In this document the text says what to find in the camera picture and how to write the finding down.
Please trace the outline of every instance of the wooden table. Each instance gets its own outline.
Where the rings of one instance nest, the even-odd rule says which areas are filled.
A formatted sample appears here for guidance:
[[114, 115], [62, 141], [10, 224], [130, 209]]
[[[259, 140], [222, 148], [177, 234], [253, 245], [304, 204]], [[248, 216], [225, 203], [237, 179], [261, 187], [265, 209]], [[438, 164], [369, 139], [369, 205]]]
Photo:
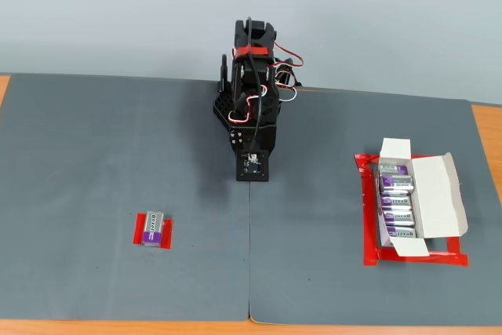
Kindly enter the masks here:
[[[0, 104], [9, 83], [8, 76], [0, 76]], [[502, 199], [502, 108], [473, 105], [479, 134], [485, 148], [486, 158], [493, 181]], [[58, 334], [146, 334], [183, 335], [187, 333], [210, 334], [382, 334], [403, 333], [434, 335], [447, 334], [502, 334], [502, 327], [370, 327], [370, 326], [275, 326], [259, 325], [251, 320], [245, 322], [90, 322], [90, 321], [14, 321], [0, 320], [1, 335], [58, 335]]]

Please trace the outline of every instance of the white wall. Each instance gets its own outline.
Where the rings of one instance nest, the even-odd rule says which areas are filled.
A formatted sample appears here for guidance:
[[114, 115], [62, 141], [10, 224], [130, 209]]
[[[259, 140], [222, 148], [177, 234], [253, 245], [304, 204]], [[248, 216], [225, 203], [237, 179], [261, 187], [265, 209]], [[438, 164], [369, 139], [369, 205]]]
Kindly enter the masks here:
[[306, 86], [502, 104], [502, 0], [0, 0], [0, 71], [217, 79], [247, 16]]

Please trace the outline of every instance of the white wire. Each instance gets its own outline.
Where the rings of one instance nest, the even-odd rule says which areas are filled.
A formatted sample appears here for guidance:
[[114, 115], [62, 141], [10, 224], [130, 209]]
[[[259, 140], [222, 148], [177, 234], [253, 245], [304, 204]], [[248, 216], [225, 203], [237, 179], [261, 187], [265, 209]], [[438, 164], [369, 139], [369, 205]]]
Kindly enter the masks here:
[[295, 95], [293, 97], [289, 98], [288, 100], [283, 100], [283, 99], [279, 98], [279, 101], [280, 102], [291, 102], [291, 101], [293, 101], [296, 98], [296, 95], [298, 94], [298, 92], [296, 91], [296, 88], [295, 88], [295, 85], [298, 83], [298, 81], [296, 80], [295, 74], [292, 73], [291, 71], [279, 70], [279, 71], [275, 72], [275, 76], [277, 77], [277, 75], [280, 74], [280, 73], [285, 73], [285, 74], [288, 74], [289, 76], [291, 76], [293, 78], [293, 84], [291, 86], [288, 86], [287, 84], [284, 84], [282, 82], [278, 82], [276, 80], [275, 81], [275, 85], [276, 86], [281, 86], [282, 88], [291, 89], [295, 93]]
[[[262, 85], [261, 86], [261, 96], [265, 96], [267, 94], [267, 87]], [[248, 114], [246, 115], [246, 119], [233, 119], [230, 114], [232, 114], [232, 111], [230, 111], [230, 113], [228, 113], [228, 120], [232, 123], [246, 123], [249, 121], [249, 118], [251, 118], [251, 104], [249, 103], [249, 100], [252, 100], [254, 98], [260, 98], [260, 96], [257, 96], [256, 94], [253, 94], [252, 96], [249, 96], [248, 98], [246, 98], [246, 102], [248, 103]]]
[[294, 86], [287, 86], [286, 84], [282, 84], [281, 82], [275, 82], [275, 85], [281, 86], [282, 88], [291, 89], [295, 93], [295, 95], [293, 97], [289, 98], [288, 100], [283, 100], [282, 98], [279, 98], [280, 102], [291, 102], [296, 98], [296, 95], [298, 94], [298, 92], [296, 91], [296, 88]]

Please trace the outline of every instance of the white box flap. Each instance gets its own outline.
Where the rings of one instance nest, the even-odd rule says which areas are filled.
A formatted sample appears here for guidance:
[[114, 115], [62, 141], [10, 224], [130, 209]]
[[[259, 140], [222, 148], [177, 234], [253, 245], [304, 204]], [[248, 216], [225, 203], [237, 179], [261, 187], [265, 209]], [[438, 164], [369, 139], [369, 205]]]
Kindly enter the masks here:
[[417, 205], [420, 214], [421, 237], [458, 237], [467, 231], [467, 218], [460, 197], [458, 176], [451, 154], [415, 158]]
[[380, 157], [409, 160], [411, 158], [411, 143], [409, 139], [390, 139], [385, 137]]
[[411, 147], [409, 139], [384, 138], [380, 151], [379, 164], [406, 165], [411, 159]]
[[429, 251], [424, 239], [391, 237], [392, 245], [400, 257], [428, 257]]

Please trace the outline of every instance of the gray mat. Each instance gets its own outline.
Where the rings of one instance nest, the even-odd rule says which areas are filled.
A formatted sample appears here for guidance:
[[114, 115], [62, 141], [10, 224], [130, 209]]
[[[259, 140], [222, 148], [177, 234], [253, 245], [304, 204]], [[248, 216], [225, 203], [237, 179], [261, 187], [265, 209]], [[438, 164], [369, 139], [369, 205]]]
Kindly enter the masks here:
[[[411, 139], [417, 155], [452, 153], [469, 223], [461, 239], [469, 268], [363, 267], [354, 155], [378, 154], [384, 137]], [[251, 184], [255, 321], [502, 325], [502, 210], [467, 101], [300, 93], [282, 107], [270, 177]]]
[[[216, 84], [14, 75], [0, 116], [0, 318], [242, 321], [249, 184]], [[132, 244], [136, 214], [172, 250]]]

